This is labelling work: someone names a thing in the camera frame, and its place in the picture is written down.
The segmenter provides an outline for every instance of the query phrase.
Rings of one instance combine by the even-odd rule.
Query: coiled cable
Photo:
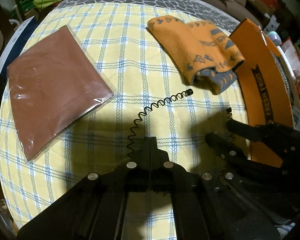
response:
[[[233,118],[232,118],[232,108],[231,107],[226,109],[226,113],[227,113],[227,118],[232,120]],[[234,141],[234,133],[230,133],[229,137],[231,138],[230,142],[233,142]]]
[[[153,111],[153,107],[159,108],[159,106],[165,106],[166,104],[170,104],[171,102],[175,102],[178,99],[182,99],[184,97],[190,96],[193,94],[193,90],[192,89],[188,89],[186,91],[183,91],[181,93],[177,93],[176,95],[172,95],[171,97],[167,97],[165,99],[160,99],[157,102],[151,103],[150,106],[146,106],[143,109],[143,112],[140,112],[138,114],[138,118],[136,118],[133,123],[135,126],[130,128],[131,131],[131,135],[128,136],[128,140],[130,141],[130,143],[127,145],[127,148],[131,151],[130,153],[128,153],[128,156],[131,157],[132,153],[134,152],[134,149],[131,147],[134,144],[134,140],[131,139],[131,137],[136,136],[137,134],[135,133],[134,129],[139,128],[139,125],[137,124],[137,122],[142,122],[143,119],[141,116],[146,116],[148,115],[149,112]]]

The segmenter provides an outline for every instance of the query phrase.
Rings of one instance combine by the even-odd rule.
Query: yellow plaid tablecloth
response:
[[[0,179],[10,212],[21,227],[95,171],[104,174],[128,160],[127,136],[144,106],[182,92],[184,85],[170,57],[146,30],[148,20],[179,11],[136,4],[99,3],[56,9],[34,31],[24,50],[68,25],[95,69],[116,88],[116,99],[74,122],[32,164],[23,160],[13,122],[9,88],[0,110]],[[218,96],[191,87],[194,94],[155,109],[138,129],[141,138],[156,136],[158,147],[188,171],[210,171],[222,160],[204,142],[210,131],[226,134],[225,109],[247,123],[240,87],[235,82]],[[175,239],[170,196],[130,194],[125,239]]]

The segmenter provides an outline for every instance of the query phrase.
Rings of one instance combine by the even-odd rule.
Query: orange towel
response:
[[[210,21],[185,24],[166,15],[148,21],[148,28],[175,61],[189,84],[206,80],[220,94],[236,79],[244,62],[237,46]]]

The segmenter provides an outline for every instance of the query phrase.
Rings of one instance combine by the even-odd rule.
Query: cardboard box lid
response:
[[[230,35],[245,57],[236,74],[247,108],[249,125],[277,122],[293,128],[292,108],[281,73],[271,53],[281,54],[273,42],[249,19]],[[263,143],[251,143],[251,159],[280,167],[282,159]]]

